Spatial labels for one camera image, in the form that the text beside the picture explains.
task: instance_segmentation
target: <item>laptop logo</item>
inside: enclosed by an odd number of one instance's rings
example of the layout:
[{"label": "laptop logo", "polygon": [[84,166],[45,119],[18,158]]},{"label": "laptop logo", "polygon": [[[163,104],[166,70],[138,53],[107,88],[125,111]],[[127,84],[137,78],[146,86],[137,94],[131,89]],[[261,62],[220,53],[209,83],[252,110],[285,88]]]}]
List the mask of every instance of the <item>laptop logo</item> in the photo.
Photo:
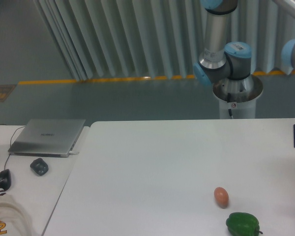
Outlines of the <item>laptop logo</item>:
[{"label": "laptop logo", "polygon": [[54,136],[55,134],[40,134],[40,136]]}]

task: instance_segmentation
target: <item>yellow floor stripe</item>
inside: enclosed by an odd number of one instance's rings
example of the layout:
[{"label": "yellow floor stripe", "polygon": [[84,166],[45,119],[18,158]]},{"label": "yellow floor stripe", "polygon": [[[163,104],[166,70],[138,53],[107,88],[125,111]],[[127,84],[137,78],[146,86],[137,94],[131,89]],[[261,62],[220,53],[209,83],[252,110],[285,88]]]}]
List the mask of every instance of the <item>yellow floor stripe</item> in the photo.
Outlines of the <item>yellow floor stripe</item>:
[{"label": "yellow floor stripe", "polygon": [[20,81],[19,85],[41,85],[41,84],[68,84],[77,83],[76,80],[36,80],[36,81]]},{"label": "yellow floor stripe", "polygon": [[[253,73],[255,76],[264,76],[264,75],[285,75],[283,71],[275,70],[265,73],[263,71],[256,71]],[[194,79],[194,75],[187,75],[186,79]],[[106,83],[106,82],[125,82],[125,81],[144,81],[144,80],[166,80],[166,76],[157,76],[152,79],[149,76],[145,77],[125,77],[125,78],[105,78],[105,79],[90,79],[86,81],[77,82],[76,80],[37,80],[37,81],[20,81],[19,85],[42,85],[42,84],[72,84],[72,83]],[[174,75],[172,80],[181,80],[183,79],[181,75]]]}]

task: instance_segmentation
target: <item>computer mouse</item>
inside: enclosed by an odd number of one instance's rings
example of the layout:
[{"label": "computer mouse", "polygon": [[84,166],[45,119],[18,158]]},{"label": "computer mouse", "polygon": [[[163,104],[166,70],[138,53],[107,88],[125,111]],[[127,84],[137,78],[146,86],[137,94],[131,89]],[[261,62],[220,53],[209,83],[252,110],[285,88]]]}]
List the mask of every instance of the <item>computer mouse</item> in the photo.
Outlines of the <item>computer mouse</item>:
[{"label": "computer mouse", "polygon": [[30,167],[39,176],[43,176],[49,169],[47,163],[44,162],[44,160],[42,158],[38,158],[38,159],[34,160],[31,163]]},{"label": "computer mouse", "polygon": [[0,172],[0,188],[4,191],[8,190],[11,186],[11,172],[9,169]]}]

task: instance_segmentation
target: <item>white desk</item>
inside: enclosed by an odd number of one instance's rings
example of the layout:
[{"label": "white desk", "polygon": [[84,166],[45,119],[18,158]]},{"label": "white desk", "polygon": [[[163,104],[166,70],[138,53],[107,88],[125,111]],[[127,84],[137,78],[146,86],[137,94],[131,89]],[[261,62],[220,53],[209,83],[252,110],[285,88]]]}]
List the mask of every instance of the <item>white desk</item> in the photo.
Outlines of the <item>white desk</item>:
[{"label": "white desk", "polygon": [[294,123],[97,122],[45,235],[228,236],[226,219],[241,211],[265,236],[295,236]]},{"label": "white desk", "polygon": [[[10,139],[18,127],[20,126],[0,126],[0,171],[3,170],[8,157]],[[22,129],[15,133],[12,142],[21,131]],[[73,151],[81,149],[88,131],[89,127],[83,129]],[[78,155],[68,158],[43,157],[49,170],[41,177],[30,168],[32,161],[37,158],[10,156],[6,165],[12,176],[12,185],[7,193],[11,194],[29,214],[34,236],[42,235]]]}]

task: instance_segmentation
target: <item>laptop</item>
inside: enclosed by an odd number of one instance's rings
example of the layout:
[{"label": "laptop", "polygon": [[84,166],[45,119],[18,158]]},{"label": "laptop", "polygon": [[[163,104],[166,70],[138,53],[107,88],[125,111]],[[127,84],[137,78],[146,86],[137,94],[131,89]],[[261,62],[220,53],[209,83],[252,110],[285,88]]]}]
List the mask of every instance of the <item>laptop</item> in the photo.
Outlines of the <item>laptop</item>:
[{"label": "laptop", "polygon": [[85,119],[31,119],[11,145],[11,155],[68,157]]}]

